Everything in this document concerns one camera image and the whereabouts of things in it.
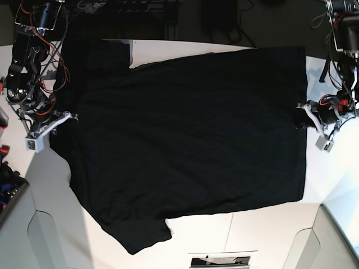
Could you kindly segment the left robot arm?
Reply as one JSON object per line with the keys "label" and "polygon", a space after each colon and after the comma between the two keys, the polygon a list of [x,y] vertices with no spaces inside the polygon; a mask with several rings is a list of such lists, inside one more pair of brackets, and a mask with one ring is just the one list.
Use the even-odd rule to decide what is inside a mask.
{"label": "left robot arm", "polygon": [[319,133],[318,141],[328,147],[346,122],[358,118],[358,1],[324,3],[330,32],[319,82],[325,82],[328,76],[337,93],[298,104],[297,109],[304,111],[310,120],[300,126],[314,127]]}

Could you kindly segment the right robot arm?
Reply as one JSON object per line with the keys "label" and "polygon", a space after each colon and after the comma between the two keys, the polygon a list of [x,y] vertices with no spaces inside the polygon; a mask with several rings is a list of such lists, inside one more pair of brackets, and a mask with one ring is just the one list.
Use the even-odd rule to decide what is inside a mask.
{"label": "right robot arm", "polygon": [[[4,80],[6,100],[34,142],[72,118],[56,109],[56,93],[70,81],[60,49],[69,27],[64,1],[21,1],[15,17],[20,27],[12,47],[12,62]],[[63,72],[59,86],[49,89],[44,75],[56,63]]]}

